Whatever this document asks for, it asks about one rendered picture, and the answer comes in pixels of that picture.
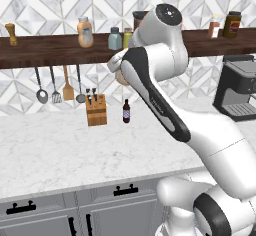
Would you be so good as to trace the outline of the dark wooden wall shelf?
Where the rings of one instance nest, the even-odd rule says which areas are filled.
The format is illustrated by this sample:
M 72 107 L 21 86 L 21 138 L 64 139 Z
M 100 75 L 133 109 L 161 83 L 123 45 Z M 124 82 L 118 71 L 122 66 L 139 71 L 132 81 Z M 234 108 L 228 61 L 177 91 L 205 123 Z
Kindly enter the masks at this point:
M 183 40 L 190 57 L 256 53 L 256 28 L 240 28 L 236 38 L 210 39 L 207 30 L 184 30 Z M 11 46 L 0 37 L 0 69 L 106 63 L 115 54 L 108 49 L 108 34 L 94 35 L 94 45 L 83 49 L 76 35 L 18 37 Z

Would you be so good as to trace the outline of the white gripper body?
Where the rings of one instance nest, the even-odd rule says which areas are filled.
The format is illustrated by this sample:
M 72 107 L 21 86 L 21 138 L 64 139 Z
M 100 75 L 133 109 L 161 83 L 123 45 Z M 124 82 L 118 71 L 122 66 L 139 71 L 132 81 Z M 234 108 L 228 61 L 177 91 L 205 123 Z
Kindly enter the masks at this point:
M 128 51 L 127 48 L 123 49 L 122 51 L 119 51 L 118 53 L 113 55 L 112 58 L 108 61 L 107 66 L 112 73 L 120 69 L 122 58 L 127 51 Z

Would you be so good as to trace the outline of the hanging metal slotted spatula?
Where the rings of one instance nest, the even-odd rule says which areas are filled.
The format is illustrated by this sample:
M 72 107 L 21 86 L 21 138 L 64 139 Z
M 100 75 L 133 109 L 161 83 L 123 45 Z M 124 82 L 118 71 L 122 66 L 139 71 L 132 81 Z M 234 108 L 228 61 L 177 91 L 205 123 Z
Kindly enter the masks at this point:
M 50 74 L 51 74 L 52 83 L 54 84 L 55 77 L 54 77 L 54 72 L 53 72 L 52 66 L 50 66 Z M 52 93 L 52 102 L 53 103 L 61 103 L 62 102 L 61 94 L 57 90 L 54 90 Z

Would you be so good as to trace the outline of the hanging metal spoon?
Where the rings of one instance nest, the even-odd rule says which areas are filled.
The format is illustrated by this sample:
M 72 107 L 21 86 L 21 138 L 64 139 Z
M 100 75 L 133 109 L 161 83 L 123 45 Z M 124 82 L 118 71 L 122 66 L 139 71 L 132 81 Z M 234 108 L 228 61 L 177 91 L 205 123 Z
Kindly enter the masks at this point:
M 35 68 L 35 74 L 36 74 L 37 82 L 39 85 L 39 90 L 36 92 L 37 99 L 40 103 L 46 104 L 48 101 L 48 93 L 41 86 L 41 80 L 40 80 L 38 68 Z

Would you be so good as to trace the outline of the dark brown jar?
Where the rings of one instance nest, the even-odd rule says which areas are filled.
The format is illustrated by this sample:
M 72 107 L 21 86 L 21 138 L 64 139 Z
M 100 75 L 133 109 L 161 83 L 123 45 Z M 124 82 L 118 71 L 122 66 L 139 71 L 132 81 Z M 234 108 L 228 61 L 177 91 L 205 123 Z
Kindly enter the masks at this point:
M 134 29 L 137 29 L 145 15 L 147 14 L 147 11 L 133 11 L 132 14 L 134 18 Z

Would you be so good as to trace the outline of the grey-blue shaker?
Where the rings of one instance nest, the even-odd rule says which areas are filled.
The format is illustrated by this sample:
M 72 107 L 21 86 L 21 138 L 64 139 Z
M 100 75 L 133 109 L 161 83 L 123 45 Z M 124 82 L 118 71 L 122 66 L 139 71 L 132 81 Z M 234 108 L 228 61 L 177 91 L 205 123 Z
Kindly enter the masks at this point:
M 110 35 L 108 37 L 108 48 L 110 50 L 120 50 L 122 48 L 122 37 L 119 33 L 118 27 L 112 27 L 110 29 Z

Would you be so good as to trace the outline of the hanging metal ladle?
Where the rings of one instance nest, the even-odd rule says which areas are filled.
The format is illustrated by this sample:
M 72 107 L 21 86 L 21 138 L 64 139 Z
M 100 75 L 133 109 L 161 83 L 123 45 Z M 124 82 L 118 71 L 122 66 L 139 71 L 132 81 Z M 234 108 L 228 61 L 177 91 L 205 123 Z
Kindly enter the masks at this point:
M 77 71 L 78 84 L 81 84 L 79 65 L 76 65 L 76 71 Z M 76 101 L 78 103 L 86 102 L 86 96 L 82 93 L 82 88 L 79 88 L 79 94 L 76 96 Z

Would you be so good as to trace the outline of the orange bottle with white cap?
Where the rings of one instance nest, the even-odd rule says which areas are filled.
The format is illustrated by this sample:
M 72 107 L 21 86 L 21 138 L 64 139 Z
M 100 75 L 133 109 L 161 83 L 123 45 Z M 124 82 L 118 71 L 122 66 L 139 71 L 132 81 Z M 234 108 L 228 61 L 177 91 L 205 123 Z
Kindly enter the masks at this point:
M 80 17 L 77 25 L 78 43 L 83 48 L 89 48 L 93 45 L 92 25 L 88 17 Z

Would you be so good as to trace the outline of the small dark condiment bottle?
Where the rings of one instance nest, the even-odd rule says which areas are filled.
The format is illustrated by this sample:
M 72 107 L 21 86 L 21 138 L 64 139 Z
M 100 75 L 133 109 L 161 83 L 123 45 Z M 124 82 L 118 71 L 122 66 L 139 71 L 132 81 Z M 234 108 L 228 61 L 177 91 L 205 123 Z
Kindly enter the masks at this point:
M 125 99 L 125 103 L 123 105 L 123 122 L 130 122 L 130 105 L 128 103 L 128 99 Z

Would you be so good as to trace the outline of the black coffee machine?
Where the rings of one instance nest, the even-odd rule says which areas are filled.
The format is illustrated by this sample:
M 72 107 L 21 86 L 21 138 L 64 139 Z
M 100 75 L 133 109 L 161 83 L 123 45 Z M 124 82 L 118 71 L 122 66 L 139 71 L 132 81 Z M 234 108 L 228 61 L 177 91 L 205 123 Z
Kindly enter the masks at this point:
M 256 120 L 249 103 L 256 94 L 256 61 L 253 55 L 224 55 L 213 106 L 234 121 Z

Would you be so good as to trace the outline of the tan wooden pepper mill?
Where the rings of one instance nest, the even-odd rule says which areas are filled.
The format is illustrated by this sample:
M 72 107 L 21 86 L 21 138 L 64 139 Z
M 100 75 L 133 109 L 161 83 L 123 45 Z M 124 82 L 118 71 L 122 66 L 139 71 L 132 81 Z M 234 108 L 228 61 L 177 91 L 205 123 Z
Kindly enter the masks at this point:
M 5 28 L 8 31 L 9 35 L 10 35 L 10 45 L 11 46 L 17 46 L 18 41 L 17 41 L 17 37 L 15 35 L 15 25 L 13 23 L 7 23 L 5 25 Z

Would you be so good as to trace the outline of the dark amber condiment bottle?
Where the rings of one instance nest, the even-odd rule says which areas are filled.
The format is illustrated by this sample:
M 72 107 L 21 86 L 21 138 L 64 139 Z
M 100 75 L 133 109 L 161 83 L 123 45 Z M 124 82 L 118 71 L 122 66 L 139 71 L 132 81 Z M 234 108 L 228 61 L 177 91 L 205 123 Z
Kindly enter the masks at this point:
M 225 38 L 235 38 L 237 36 L 241 22 L 241 13 L 230 11 L 226 16 L 222 36 Z

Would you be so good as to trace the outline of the hanging wooden spatula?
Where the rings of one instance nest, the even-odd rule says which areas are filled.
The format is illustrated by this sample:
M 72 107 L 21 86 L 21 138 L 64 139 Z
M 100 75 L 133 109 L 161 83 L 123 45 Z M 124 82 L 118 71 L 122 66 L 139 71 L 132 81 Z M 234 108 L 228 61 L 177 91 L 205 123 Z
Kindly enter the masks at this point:
M 74 88 L 69 84 L 67 66 L 63 66 L 65 86 L 63 88 L 63 97 L 65 101 L 74 99 Z

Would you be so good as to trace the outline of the grey cupboard door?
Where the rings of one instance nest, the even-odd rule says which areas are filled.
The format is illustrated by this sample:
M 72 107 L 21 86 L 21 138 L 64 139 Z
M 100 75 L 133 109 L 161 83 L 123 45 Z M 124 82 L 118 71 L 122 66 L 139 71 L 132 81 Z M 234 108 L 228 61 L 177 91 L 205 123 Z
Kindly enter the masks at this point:
M 0 236 L 71 236 L 67 216 L 0 227 Z
M 99 204 L 80 207 L 84 235 L 86 214 L 91 215 L 93 236 L 154 236 L 162 222 L 163 206 L 154 198 L 134 204 Z

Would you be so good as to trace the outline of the wooden knife block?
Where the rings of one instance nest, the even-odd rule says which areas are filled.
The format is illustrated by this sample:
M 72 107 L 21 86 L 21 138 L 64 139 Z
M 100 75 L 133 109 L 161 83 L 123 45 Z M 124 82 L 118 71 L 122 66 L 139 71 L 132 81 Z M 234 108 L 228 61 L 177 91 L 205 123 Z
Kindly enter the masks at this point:
M 86 99 L 86 114 L 89 126 L 107 124 L 107 109 L 104 94 L 98 94 L 97 97 L 91 95 Z

